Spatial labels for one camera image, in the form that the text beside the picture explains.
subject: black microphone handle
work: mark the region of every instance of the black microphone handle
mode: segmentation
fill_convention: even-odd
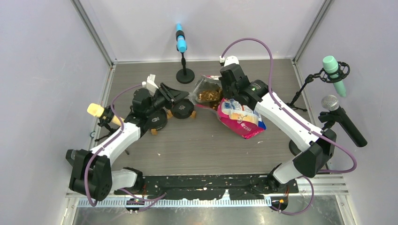
[[[353,124],[351,119],[345,113],[345,110],[342,107],[338,107],[334,111],[330,111],[331,114],[337,115],[341,118],[341,121],[337,121],[344,131],[348,134],[351,140],[355,143],[358,147],[364,147],[367,145],[366,139],[362,136],[360,131],[357,127]]]

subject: green microphone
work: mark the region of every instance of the green microphone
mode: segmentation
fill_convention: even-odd
[[[338,63],[333,56],[326,56],[323,58],[323,69],[328,73],[332,74],[335,73],[338,70]],[[338,74],[333,74],[330,76],[331,78],[338,78]],[[335,86],[337,94],[339,94],[341,97],[346,97],[346,90],[343,81],[339,81],[336,83],[333,83]]]

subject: microphone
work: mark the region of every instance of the microphone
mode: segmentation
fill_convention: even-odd
[[[184,53],[187,49],[187,46],[185,41],[185,35],[183,32],[183,27],[179,23],[177,23],[176,38],[177,38],[177,50],[181,53]]]
[[[337,72],[338,68],[338,63],[333,56],[326,56],[323,58],[323,69],[325,70],[326,73],[332,74]],[[331,78],[338,78],[338,74],[333,74],[330,76]],[[346,97],[346,90],[343,81],[335,82],[333,83],[335,86],[336,92],[338,95],[341,97]]]
[[[328,95],[324,97],[322,99],[322,107],[329,110],[330,114],[335,116],[335,121],[341,125],[356,146],[364,147],[367,145],[366,139],[352,123],[350,118],[345,113],[345,110],[340,107],[336,96]]]
[[[88,106],[88,108],[87,108],[87,112],[88,112],[89,114],[91,114],[91,115],[93,115],[93,116],[95,116],[95,117],[98,117],[98,118],[101,118],[102,114],[104,114],[104,111],[105,111],[105,108],[104,108],[104,107],[102,107],[102,106],[100,106],[100,105],[98,105],[98,104],[95,104],[95,103],[91,103],[91,104]],[[121,126],[120,120],[119,120],[116,116],[113,116],[111,122],[114,123],[114,124],[116,124],[116,125],[118,125],[118,126]]]

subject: plastic bag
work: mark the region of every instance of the plastic bag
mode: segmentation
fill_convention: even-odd
[[[223,98],[219,77],[202,76],[195,84],[191,101],[198,107],[215,112],[224,125],[245,139],[264,131],[266,126],[261,115],[233,99]]]

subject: wooden foot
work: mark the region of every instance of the wooden foot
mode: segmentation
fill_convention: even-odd
[[[190,117],[194,119],[196,117],[196,111],[193,111]]]
[[[170,110],[167,110],[167,119],[170,119],[171,117],[173,117],[173,114]]]
[[[158,131],[156,129],[151,129],[152,135],[158,135]]]

